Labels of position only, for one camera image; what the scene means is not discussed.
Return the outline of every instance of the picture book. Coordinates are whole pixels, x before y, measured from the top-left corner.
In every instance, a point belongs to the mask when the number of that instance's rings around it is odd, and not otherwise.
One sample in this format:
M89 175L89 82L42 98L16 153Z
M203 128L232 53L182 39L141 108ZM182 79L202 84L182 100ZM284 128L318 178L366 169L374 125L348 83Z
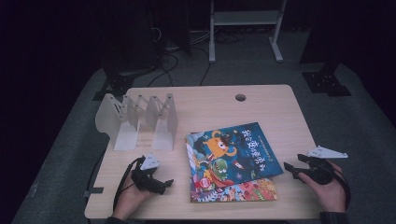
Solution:
M192 203L274 201L276 199L274 183L267 178L202 192L196 192L191 181Z
M186 135L196 192L283 173L258 122Z

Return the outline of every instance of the sleeve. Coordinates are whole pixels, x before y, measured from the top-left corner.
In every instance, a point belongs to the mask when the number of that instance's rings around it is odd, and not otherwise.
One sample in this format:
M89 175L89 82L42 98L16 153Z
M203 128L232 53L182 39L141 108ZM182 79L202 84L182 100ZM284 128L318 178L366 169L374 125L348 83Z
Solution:
M321 212L320 222L322 224L348 224L347 213Z
M118 219L116 217L108 217L106 219L105 224L128 224L127 222L122 221L121 219Z

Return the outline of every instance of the white book holder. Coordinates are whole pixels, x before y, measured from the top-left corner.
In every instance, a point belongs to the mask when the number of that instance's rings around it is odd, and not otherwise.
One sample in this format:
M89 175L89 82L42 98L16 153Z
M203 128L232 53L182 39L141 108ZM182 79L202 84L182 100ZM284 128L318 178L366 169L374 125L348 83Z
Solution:
M138 95L134 101L124 95L120 103L112 94L105 95L95 118L100 133L107 133L114 150L135 149L140 126L154 131L153 149L173 149L177 131L177 112L171 93L163 103L157 96L149 100Z

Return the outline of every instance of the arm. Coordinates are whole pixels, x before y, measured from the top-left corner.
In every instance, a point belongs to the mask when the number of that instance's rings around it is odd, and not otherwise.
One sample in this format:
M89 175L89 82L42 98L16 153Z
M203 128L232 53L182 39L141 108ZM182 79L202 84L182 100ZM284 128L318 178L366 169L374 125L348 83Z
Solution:
M145 200L155 195L147 190L139 190L132 180L131 172L125 179L123 190L120 194L113 215L106 220L106 224L123 224Z
M331 163L337 174L342 177L342 170L339 166ZM320 220L323 224L347 224L346 193L341 184L333 179L327 185L320 185L309 176L299 173L298 176L308 185L317 195L318 201L324 212L320 213Z

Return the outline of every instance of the light wood table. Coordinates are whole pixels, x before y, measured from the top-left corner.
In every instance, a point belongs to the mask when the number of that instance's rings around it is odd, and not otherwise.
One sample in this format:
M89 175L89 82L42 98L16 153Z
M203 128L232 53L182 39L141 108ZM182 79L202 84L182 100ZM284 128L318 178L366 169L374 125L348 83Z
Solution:
M273 177L278 200L274 202L190 203L190 164L184 137L188 133L214 130L257 121L262 127L276 157L296 167L308 166L297 160L316 147L302 111L290 86L208 86L136 88L127 94L157 95L163 102L166 93L173 93L178 127L173 150L151 148L152 131L142 129L136 149L114 151L109 145L95 180L102 194L92 194L86 210L87 218L111 216L114 195L130 162L150 152L161 162L154 174L160 181L175 179L164 195L145 202L133 215L137 219L302 219L318 218L320 206L314 193L291 173ZM246 100L237 101L243 94Z

